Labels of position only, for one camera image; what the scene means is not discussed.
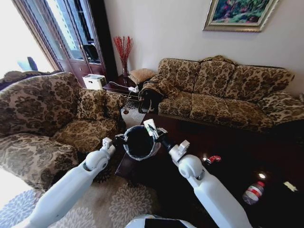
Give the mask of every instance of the door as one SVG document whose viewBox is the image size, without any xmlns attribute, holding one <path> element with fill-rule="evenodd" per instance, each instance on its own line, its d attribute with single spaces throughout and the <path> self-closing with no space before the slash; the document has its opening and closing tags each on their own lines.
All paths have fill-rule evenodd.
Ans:
<svg viewBox="0 0 304 228">
<path fill-rule="evenodd" d="M 31 11 L 53 58 L 64 70 L 82 77 L 105 66 L 86 0 L 20 0 Z"/>
</svg>

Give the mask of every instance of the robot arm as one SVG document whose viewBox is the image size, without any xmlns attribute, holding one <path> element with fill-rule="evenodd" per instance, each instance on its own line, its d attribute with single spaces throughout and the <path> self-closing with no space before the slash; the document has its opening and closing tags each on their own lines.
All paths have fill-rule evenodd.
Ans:
<svg viewBox="0 0 304 228">
<path fill-rule="evenodd" d="M 185 140 L 174 145 L 164 137 L 163 146 L 188 180 L 196 197 L 220 228 L 251 228 L 247 214 L 226 187 L 202 165 L 200 159 L 185 155 L 190 143 Z"/>
<path fill-rule="evenodd" d="M 40 198 L 32 214 L 16 227 L 46 228 L 64 217 L 107 166 L 114 152 L 112 140 L 104 138 L 102 148 L 89 153 L 80 165 L 69 170 Z"/>
</svg>

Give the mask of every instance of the water bottle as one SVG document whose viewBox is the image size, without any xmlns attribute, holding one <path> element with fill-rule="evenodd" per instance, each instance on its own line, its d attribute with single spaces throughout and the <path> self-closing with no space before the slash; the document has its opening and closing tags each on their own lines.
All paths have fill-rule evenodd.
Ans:
<svg viewBox="0 0 304 228">
<path fill-rule="evenodd" d="M 255 204 L 262 196 L 264 192 L 264 186 L 265 184 L 261 181 L 250 185 L 249 188 L 243 194 L 243 200 L 249 205 Z"/>
</svg>

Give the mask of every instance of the painting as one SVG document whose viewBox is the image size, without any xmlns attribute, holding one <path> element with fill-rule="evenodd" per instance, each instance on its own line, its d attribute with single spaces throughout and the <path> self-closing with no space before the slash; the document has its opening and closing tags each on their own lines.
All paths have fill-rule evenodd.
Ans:
<svg viewBox="0 0 304 228">
<path fill-rule="evenodd" d="M 260 32 L 279 0 L 212 0 L 204 30 Z"/>
</svg>

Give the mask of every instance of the patterned rug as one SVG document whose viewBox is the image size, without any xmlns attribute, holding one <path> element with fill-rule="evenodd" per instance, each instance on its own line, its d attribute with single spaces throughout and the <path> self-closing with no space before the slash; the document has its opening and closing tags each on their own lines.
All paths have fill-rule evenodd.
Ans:
<svg viewBox="0 0 304 228">
<path fill-rule="evenodd" d="M 123 114 L 127 128 L 139 125 L 144 114 L 137 111 L 138 103 L 128 101 L 128 114 Z M 95 179 L 92 186 L 74 207 L 52 228 L 122 228 L 141 214 L 160 211 L 156 192 L 143 185 L 127 186 L 125 179 L 114 173 L 123 155 L 116 155 Z M 33 211 L 38 197 L 34 190 L 24 191 L 0 209 L 0 228 L 10 228 Z"/>
</svg>

